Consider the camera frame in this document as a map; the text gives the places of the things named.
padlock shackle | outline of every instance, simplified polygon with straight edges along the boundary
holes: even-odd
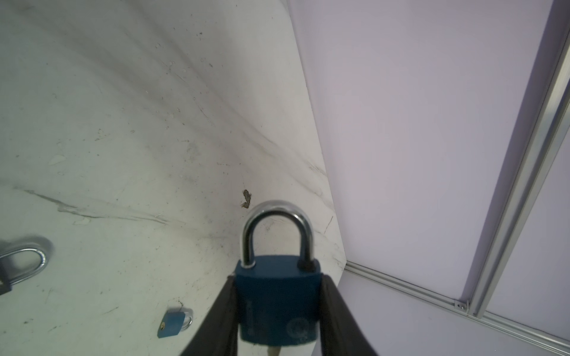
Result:
[[[264,218],[271,215],[280,215],[289,218],[299,229],[301,234],[301,249],[297,266],[302,271],[313,272],[315,270],[313,251],[313,228],[307,215],[298,206],[283,200],[270,200],[257,205],[250,212],[243,226],[241,240],[241,257],[243,268],[255,266],[253,253],[253,232],[255,226]]]

marble surface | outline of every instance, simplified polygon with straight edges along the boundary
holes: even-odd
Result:
[[[52,247],[41,274],[0,296],[0,354],[177,355],[239,260],[243,190],[252,206],[299,205],[339,280],[343,244],[282,2],[4,1],[0,46],[0,248]],[[298,249],[289,222],[256,230],[257,254]],[[181,305],[190,329],[158,339]]]

padlock body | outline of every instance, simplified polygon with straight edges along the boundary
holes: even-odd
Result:
[[[298,256],[256,256],[255,265],[235,268],[240,335],[245,341],[289,346],[317,339],[320,265],[297,267]]]

dark padlock body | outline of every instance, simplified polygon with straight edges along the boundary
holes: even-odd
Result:
[[[297,267],[298,256],[256,256],[252,268],[235,268],[241,338],[268,346],[315,341],[321,271]]]

brown stain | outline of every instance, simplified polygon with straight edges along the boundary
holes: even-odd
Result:
[[[243,190],[243,197],[246,198],[246,202],[242,204],[242,208],[249,209],[249,204],[251,202],[251,194],[247,191],[247,189]]]

